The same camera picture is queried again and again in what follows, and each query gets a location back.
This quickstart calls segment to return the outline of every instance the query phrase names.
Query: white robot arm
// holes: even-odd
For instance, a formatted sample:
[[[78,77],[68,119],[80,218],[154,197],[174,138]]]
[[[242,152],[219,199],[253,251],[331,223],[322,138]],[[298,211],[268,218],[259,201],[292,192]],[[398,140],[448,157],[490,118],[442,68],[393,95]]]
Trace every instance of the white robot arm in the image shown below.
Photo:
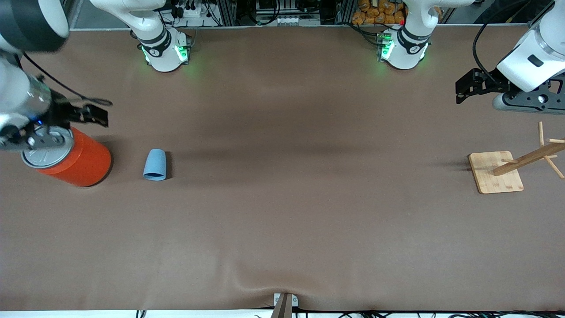
[[[188,62],[189,44],[186,34],[166,28],[153,10],[165,5],[166,0],[90,0],[127,24],[141,42],[145,59],[154,69],[170,72]]]
[[[385,31],[388,39],[381,48],[380,57],[401,70],[415,67],[428,47],[428,39],[438,22],[434,7],[463,7],[474,0],[404,0],[408,8],[406,23],[400,29]]]
[[[455,83],[457,104],[498,92],[493,101],[498,110],[565,114],[565,0],[554,2],[493,71],[480,65]],[[557,93],[552,85],[559,85]]]
[[[0,149],[21,151],[61,147],[62,136],[42,138],[37,126],[94,122],[108,126],[107,112],[94,105],[75,107],[41,79],[5,57],[21,51],[56,51],[69,35],[59,0],[0,0]]]

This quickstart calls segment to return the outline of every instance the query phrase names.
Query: brown tablecloth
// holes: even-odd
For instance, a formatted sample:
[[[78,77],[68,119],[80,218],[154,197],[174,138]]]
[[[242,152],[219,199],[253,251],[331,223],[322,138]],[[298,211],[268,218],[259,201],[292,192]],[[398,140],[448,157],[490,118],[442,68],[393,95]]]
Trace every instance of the brown tablecloth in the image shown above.
[[[467,161],[534,150],[537,121],[561,138],[564,118],[456,105],[476,31],[438,28],[409,71],[348,28],[202,31],[169,74],[127,32],[72,33],[36,58],[113,100],[110,128],[77,128],[114,168],[74,188],[0,153],[0,308],[250,308],[289,291],[311,310],[565,309],[565,184],[540,162],[523,192],[480,195]],[[524,31],[488,28],[487,68]],[[142,178],[151,148],[171,179]]]

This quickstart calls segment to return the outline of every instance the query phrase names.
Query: wooden mug tree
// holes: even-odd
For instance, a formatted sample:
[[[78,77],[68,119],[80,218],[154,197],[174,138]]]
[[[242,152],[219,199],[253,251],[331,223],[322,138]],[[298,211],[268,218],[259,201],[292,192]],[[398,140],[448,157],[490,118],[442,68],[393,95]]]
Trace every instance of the wooden mug tree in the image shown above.
[[[551,160],[557,157],[556,153],[565,150],[565,138],[547,139],[549,144],[546,145],[542,122],[538,123],[538,130],[540,148],[518,159],[513,159],[509,151],[481,152],[469,155],[469,162],[480,193],[492,194],[524,190],[517,169],[538,160],[545,160],[561,179],[565,179],[565,176]]]

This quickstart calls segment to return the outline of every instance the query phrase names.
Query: light blue cup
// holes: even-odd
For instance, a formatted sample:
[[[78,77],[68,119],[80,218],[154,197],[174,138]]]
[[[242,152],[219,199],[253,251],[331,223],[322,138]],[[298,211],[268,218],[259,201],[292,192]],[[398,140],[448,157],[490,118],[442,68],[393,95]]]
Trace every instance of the light blue cup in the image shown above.
[[[167,157],[161,149],[151,149],[145,161],[143,177],[151,181],[162,181],[167,177]]]

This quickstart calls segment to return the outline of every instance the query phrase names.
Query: cable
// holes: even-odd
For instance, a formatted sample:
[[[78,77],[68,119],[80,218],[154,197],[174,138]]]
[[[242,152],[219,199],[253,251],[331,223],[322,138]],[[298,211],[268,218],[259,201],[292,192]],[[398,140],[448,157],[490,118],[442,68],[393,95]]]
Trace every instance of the cable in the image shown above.
[[[164,25],[170,25],[173,26],[173,22],[170,21],[169,19],[167,19],[167,21],[165,22],[165,19],[163,17],[163,14],[161,13],[161,10],[159,10],[159,16],[161,17],[161,22],[163,22]]]
[[[506,316],[506,315],[529,315],[529,316],[534,316],[534,317],[539,317],[539,318],[551,318],[551,314],[546,314],[544,312],[531,312],[531,311],[523,311],[523,310],[514,310],[514,311],[508,311],[508,312],[497,312],[497,313],[492,313],[492,312],[470,312],[466,315],[464,314],[460,314],[460,313],[456,313],[454,315],[449,316],[449,318],[500,318],[502,316]]]
[[[296,0],[294,2],[294,7],[296,7],[296,9],[299,11],[309,14],[320,10],[320,2],[316,1],[316,5],[314,7],[303,7],[301,1]]]
[[[192,48],[194,46],[194,44],[196,44],[196,36],[198,35],[198,29],[200,27],[196,28],[196,31],[194,31],[194,36],[192,37],[192,41],[190,42],[190,46],[189,48]]]
[[[395,31],[400,31],[400,29],[395,29],[389,25],[386,25],[384,23],[375,23],[375,25],[382,25],[383,27],[385,27],[387,30],[395,30]]]
[[[328,19],[315,19],[314,21],[317,21],[317,22],[326,22],[326,21],[331,21],[331,20],[335,20],[335,19],[336,19],[336,17],[333,16],[333,17],[328,18]]]
[[[367,32],[367,31],[363,31],[363,30],[361,30],[361,28],[359,26],[355,26],[354,24],[351,24],[349,22],[340,22],[339,24],[344,24],[344,25],[350,26],[353,30],[355,30],[356,32],[361,34],[363,36],[363,38],[365,39],[365,41],[367,41],[369,44],[371,44],[373,46],[379,46],[378,43],[371,41],[371,39],[367,37],[367,36],[376,37],[377,33],[371,33],[371,32]]]
[[[59,84],[61,87],[63,87],[64,89],[68,90],[69,92],[79,96],[82,100],[84,101],[89,101],[89,102],[93,102],[95,104],[98,105],[103,105],[103,106],[112,106],[113,103],[107,99],[104,98],[98,98],[98,97],[86,97],[83,94],[75,91],[74,89],[70,88],[69,86],[66,86],[65,84],[61,83],[61,81],[59,81],[58,79],[56,79],[54,76],[52,76],[51,74],[49,74],[49,72],[45,71],[43,69],[43,67],[39,66],[34,60],[32,60],[28,54],[26,52],[23,53],[23,56],[29,61],[29,63],[31,63],[32,65],[34,65],[38,70],[40,70],[43,74],[45,74],[48,78],[50,78],[51,80],[53,80],[55,83]]]
[[[254,17],[252,17],[251,12],[253,10],[255,10],[255,8],[253,7],[253,10],[250,10],[251,2],[252,2],[252,0],[247,0],[247,16],[249,17],[251,22],[255,23],[256,25],[266,25],[266,24],[272,23],[279,17],[279,13],[281,12],[281,2],[280,2],[280,0],[277,0],[277,4],[273,7],[273,16],[267,22],[260,22],[260,21],[257,21]]]
[[[371,311],[370,311],[370,315],[372,316],[372,318],[373,318],[373,317],[376,317],[376,318],[386,318],[388,315],[390,315],[390,313],[387,314],[387,315],[381,315],[381,314],[380,314],[379,312],[377,312],[376,310],[371,310]]]
[[[496,12],[496,14],[492,15],[491,18],[489,18],[485,24],[483,24],[483,26],[479,29],[479,31],[477,32],[477,35],[475,36],[475,40],[473,41],[473,58],[475,59],[475,62],[477,63],[477,66],[481,69],[481,71],[483,71],[484,74],[487,75],[487,77],[493,81],[494,83],[498,83],[494,77],[492,77],[492,75],[485,69],[485,67],[483,66],[483,64],[481,63],[481,61],[479,60],[479,56],[477,55],[477,41],[479,40],[479,37],[481,36],[481,34],[483,33],[484,29],[486,28],[486,25],[490,23],[490,21],[493,19],[493,17],[499,15],[500,13],[509,10],[511,8],[513,8],[514,6],[517,5],[521,5],[523,3],[525,3],[526,1],[530,1],[530,0],[521,0],[521,1],[517,1],[514,3],[511,3],[507,6],[505,6],[504,8],[498,10],[498,12]]]
[[[214,22],[218,25],[218,27],[221,27],[220,20],[216,17],[216,14],[214,13],[214,11],[212,11],[210,3],[208,2],[208,0],[203,0],[202,3],[204,3],[206,10],[208,10],[208,13],[210,13],[212,20],[214,20]]]
[[[15,60],[16,63],[18,64],[18,67],[19,67],[19,68],[22,68],[22,67],[21,67],[20,57],[19,57],[17,54],[14,54],[13,56],[14,56],[14,60]]]

